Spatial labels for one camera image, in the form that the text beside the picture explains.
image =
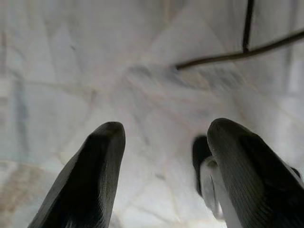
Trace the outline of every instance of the tile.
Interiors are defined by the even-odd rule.
[[[16,80],[9,96],[2,159],[45,162],[86,118],[91,93]]]
[[[0,223],[3,228],[27,227],[37,213],[56,175],[34,166],[0,161]]]
[[[68,15],[82,83],[108,91],[166,26],[163,1],[78,2]]]
[[[153,228],[153,227],[166,227],[167,221],[159,218],[153,213],[142,211],[137,208],[130,208],[126,211],[123,220],[123,227],[126,228]]]
[[[155,216],[162,224],[170,224],[179,221],[173,202],[171,189],[166,183],[166,177],[156,174],[154,180],[145,187],[144,192],[132,201],[131,206],[123,213],[124,226],[132,226],[132,218],[129,214],[139,213]]]
[[[194,2],[205,23],[225,46],[225,53],[241,50],[247,2],[238,0],[194,0]]]
[[[66,23],[61,23],[57,32],[49,37],[49,42],[58,84],[80,85],[83,82],[82,74],[77,64],[76,48]]]
[[[221,42],[206,24],[199,8],[189,2],[145,51],[140,61],[151,65],[171,66],[223,51]]]

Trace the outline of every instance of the black wire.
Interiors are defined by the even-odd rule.
[[[238,59],[244,59],[249,58],[256,55],[261,55],[265,52],[281,48],[283,46],[290,45],[298,40],[301,40],[304,38],[304,30],[294,33],[293,35],[290,35],[288,37],[282,38],[280,40],[271,42],[266,45],[262,45],[260,47],[257,47],[251,51],[248,52],[234,52],[226,55],[217,55],[217,56],[210,56],[205,58],[198,58],[194,59],[188,62],[180,63],[175,66],[177,70],[185,69],[188,67],[192,67],[195,65],[201,65],[206,63],[214,63],[214,62],[222,62],[222,61],[231,61],[231,60],[238,60]]]
[[[248,45],[249,45],[252,12],[253,12],[254,4],[255,4],[255,0],[248,0],[245,26],[244,26],[244,34],[243,34],[243,52],[249,51]]]

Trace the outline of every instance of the shoe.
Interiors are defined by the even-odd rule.
[[[196,175],[196,191],[200,196],[202,196],[200,186],[200,165],[207,157],[211,155],[212,154],[207,142],[207,136],[200,135],[196,137],[192,146],[192,163]]]

